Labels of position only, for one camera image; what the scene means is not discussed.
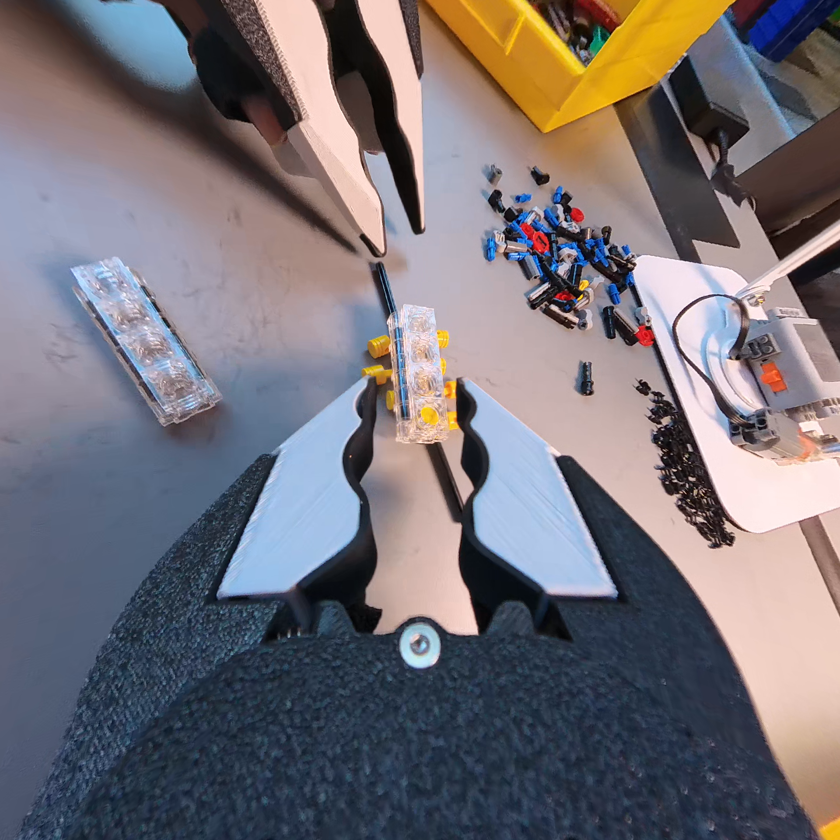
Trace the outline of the white book stand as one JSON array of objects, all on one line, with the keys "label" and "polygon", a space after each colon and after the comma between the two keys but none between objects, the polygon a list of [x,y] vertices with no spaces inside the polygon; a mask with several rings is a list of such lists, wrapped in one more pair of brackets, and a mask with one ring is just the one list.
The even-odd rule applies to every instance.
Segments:
[{"label": "white book stand", "polygon": [[637,289],[677,402],[723,510],[747,532],[768,532],[839,507],[838,460],[779,465],[731,442],[729,422],[744,422],[723,370],[751,321],[771,310],[764,303],[774,282],[837,244],[834,223],[751,282],[728,268],[677,259],[644,255],[637,263]]}]

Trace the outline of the heap of mixed toy parts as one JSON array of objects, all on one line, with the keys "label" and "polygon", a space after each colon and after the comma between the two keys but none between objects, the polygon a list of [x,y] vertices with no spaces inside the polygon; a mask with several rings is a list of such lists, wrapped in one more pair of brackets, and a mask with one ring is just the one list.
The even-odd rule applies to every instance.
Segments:
[{"label": "heap of mixed toy parts", "polygon": [[529,4],[583,67],[592,63],[623,22],[623,16],[607,1],[530,1]]}]

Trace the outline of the clear toy cylinder block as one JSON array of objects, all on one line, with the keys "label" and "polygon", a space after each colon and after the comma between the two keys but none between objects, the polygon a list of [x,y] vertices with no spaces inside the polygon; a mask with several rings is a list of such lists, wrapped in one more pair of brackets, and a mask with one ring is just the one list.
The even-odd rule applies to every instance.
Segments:
[{"label": "clear toy cylinder block", "polygon": [[392,389],[386,402],[395,419],[399,443],[433,445],[448,437],[435,311],[404,304],[387,320],[391,341]]},{"label": "clear toy cylinder block", "polygon": [[71,268],[73,291],[162,426],[222,400],[142,276],[118,257]]}]

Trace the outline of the yellow plastic bin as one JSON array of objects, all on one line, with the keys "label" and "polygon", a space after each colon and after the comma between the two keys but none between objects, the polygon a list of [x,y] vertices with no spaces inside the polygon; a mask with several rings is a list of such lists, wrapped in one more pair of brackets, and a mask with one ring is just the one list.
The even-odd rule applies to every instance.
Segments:
[{"label": "yellow plastic bin", "polygon": [[613,28],[588,65],[531,2],[430,1],[429,6],[547,133],[660,82],[732,4],[607,1],[594,18]]}]

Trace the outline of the black power adapter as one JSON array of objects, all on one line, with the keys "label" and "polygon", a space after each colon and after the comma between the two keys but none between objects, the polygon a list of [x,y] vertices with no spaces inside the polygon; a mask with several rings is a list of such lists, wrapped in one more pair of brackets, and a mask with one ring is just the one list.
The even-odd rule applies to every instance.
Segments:
[{"label": "black power adapter", "polygon": [[716,70],[702,72],[685,56],[668,79],[686,128],[717,151],[710,182],[717,192],[740,206],[755,209],[755,198],[740,182],[730,161],[732,147],[749,131],[750,123],[735,92]]}]

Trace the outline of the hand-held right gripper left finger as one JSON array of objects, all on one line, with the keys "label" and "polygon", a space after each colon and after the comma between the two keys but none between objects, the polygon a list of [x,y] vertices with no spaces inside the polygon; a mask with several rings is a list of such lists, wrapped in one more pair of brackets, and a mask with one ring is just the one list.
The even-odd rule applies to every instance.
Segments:
[{"label": "hand-held right gripper left finger", "polygon": [[372,377],[358,380],[275,449],[217,588],[220,602],[278,600],[303,626],[319,602],[364,602],[377,561],[361,486],[376,397]]}]

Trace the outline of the grey toy motor block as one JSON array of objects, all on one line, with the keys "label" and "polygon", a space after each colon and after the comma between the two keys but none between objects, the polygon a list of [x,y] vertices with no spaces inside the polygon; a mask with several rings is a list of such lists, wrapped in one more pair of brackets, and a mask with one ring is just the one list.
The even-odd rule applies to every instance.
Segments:
[{"label": "grey toy motor block", "polygon": [[838,460],[838,435],[822,426],[838,417],[838,357],[819,321],[768,310],[723,370],[744,422],[729,422],[735,446],[782,466]]}]

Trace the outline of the pile of black toy pins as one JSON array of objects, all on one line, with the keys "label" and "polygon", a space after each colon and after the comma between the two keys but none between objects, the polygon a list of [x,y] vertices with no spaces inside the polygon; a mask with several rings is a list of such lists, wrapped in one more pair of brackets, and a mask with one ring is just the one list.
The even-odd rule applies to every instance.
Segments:
[{"label": "pile of black toy pins", "polygon": [[732,546],[735,535],[683,412],[644,380],[637,380],[634,388],[650,401],[647,419],[654,426],[651,439],[659,452],[661,487],[708,548]]}]

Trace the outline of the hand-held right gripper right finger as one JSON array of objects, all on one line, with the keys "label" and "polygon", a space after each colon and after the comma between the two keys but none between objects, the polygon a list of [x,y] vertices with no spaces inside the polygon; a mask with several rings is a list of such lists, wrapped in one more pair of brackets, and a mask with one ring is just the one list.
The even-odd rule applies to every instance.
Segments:
[{"label": "hand-held right gripper right finger", "polygon": [[556,448],[466,378],[457,380],[456,415],[460,464],[472,485],[458,567],[478,633],[508,602],[524,605],[540,630],[552,626],[557,600],[617,601]]}]

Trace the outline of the yellow piston crankshaft assembly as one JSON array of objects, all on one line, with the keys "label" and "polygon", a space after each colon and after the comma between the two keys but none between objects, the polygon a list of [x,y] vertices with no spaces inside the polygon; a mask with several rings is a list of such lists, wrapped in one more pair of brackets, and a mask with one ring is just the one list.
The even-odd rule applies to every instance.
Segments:
[{"label": "yellow piston crankshaft assembly", "polygon": [[[363,368],[362,375],[363,377],[370,377],[374,379],[377,386],[384,391],[386,410],[393,417],[396,435],[396,421],[394,419],[392,410],[389,409],[386,402],[387,394],[392,389],[392,364],[390,354],[391,341],[389,338],[387,320],[389,319],[390,315],[396,313],[396,311],[399,310],[404,304],[401,306],[398,306],[396,304],[396,299],[392,289],[392,285],[389,280],[389,276],[387,275],[385,265],[382,261],[375,261],[371,264],[371,275],[374,279],[377,294],[379,296],[380,303],[385,315],[385,331],[382,334],[377,335],[368,340],[366,345],[366,353],[371,359],[371,363]],[[452,433],[457,432],[459,430],[459,421],[457,419],[457,412],[455,410],[456,383],[455,380],[453,380],[448,375],[448,363],[445,358],[445,352],[450,345],[450,333],[445,329],[439,328],[437,323],[437,316],[435,316],[435,318],[437,324],[437,336],[439,341],[440,357],[442,360],[441,365],[444,371],[444,395],[446,397],[448,405],[449,432],[448,437],[446,438],[446,440],[448,440],[449,436]],[[432,445],[405,445],[418,445],[427,449],[428,457],[432,463],[432,467],[434,469],[434,473],[436,475],[438,484],[440,485],[441,490],[444,494],[444,500],[448,507],[450,516],[455,522],[459,522],[463,516],[465,503],[461,492],[458,488],[454,472],[452,470],[451,465],[449,464],[448,457],[445,453],[444,442],[446,440]]]}]

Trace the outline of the person's left hand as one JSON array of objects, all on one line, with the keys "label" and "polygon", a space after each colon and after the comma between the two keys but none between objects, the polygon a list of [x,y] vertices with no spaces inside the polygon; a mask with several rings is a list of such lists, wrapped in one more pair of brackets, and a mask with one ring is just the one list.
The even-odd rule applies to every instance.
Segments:
[{"label": "person's left hand", "polygon": [[215,109],[226,119],[252,124],[270,147],[287,142],[266,90],[256,73],[207,26],[191,42],[198,80]]}]

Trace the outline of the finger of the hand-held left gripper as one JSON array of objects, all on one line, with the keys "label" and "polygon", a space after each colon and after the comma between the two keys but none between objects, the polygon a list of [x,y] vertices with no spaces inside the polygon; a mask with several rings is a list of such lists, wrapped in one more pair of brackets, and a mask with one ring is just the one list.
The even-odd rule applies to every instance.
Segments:
[{"label": "finger of the hand-held left gripper", "polygon": [[256,5],[297,108],[289,141],[372,255],[381,258],[386,251],[382,200],[334,86],[322,14],[310,1]]},{"label": "finger of the hand-held left gripper", "polygon": [[374,126],[412,231],[425,230],[424,61],[417,2],[341,3],[344,49],[370,94]]}]

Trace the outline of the pile of small toy parts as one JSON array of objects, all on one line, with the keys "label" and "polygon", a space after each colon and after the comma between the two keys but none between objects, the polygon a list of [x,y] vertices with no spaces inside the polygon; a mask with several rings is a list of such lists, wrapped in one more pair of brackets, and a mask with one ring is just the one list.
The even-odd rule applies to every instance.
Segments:
[{"label": "pile of small toy parts", "polygon": [[486,200],[499,226],[485,237],[486,261],[519,267],[532,288],[531,310],[569,330],[592,329],[600,320],[609,340],[653,348],[652,318],[641,302],[635,272],[638,255],[613,238],[609,225],[592,227],[561,184],[551,193],[501,190],[502,170],[486,169]]}]

